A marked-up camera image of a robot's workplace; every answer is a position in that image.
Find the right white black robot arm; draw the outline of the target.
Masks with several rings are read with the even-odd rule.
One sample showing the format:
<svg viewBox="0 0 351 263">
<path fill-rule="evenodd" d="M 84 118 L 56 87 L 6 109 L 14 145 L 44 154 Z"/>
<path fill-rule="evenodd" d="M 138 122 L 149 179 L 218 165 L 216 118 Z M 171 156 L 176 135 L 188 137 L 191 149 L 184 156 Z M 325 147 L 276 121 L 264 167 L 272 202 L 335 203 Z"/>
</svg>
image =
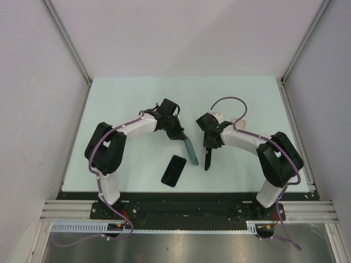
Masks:
<svg viewBox="0 0 351 263">
<path fill-rule="evenodd" d="M 212 150 L 224 145 L 234 146 L 256 155 L 259 159 L 265 182 L 256 195 L 258 203 L 253 206 L 253 214 L 265 220 L 273 213 L 272 205 L 281 198 L 289 185 L 301 182 L 299 171 L 304 162 L 283 132 L 270 137 L 245 130 L 246 122 L 242 118 L 224 121 L 223 115 L 207 112 L 196 120 L 204 132 L 203 146 L 205 170 L 211 166 Z"/>
</svg>

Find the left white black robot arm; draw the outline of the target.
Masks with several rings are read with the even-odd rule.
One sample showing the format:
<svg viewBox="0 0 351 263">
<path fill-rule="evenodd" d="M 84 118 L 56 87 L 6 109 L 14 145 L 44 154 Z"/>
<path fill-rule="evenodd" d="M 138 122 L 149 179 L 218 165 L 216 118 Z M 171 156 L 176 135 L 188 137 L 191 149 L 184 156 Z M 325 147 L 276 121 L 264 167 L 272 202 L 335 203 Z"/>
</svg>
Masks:
<svg viewBox="0 0 351 263">
<path fill-rule="evenodd" d="M 137 118 L 116 127 L 105 122 L 97 125 L 84 156 L 88 160 L 88 170 L 96 177 L 98 196 L 105 202 L 101 211 L 109 219 L 117 218 L 121 212 L 114 172 L 122 163 L 126 143 L 158 130 L 166 132 L 170 140 L 185 141 L 187 136 L 178 118 L 179 113 L 178 104 L 164 99 L 161 104 L 141 110 Z"/>
</svg>

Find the black phone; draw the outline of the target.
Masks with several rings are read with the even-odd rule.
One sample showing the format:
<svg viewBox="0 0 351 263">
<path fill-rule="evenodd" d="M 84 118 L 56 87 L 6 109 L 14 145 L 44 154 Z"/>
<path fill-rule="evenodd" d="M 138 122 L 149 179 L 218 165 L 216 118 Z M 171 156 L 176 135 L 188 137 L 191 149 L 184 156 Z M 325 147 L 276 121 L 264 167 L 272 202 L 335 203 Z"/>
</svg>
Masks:
<svg viewBox="0 0 351 263">
<path fill-rule="evenodd" d="M 186 165 L 186 159 L 179 156 L 172 156 L 161 182 L 164 185 L 174 188 L 183 172 Z"/>
</svg>

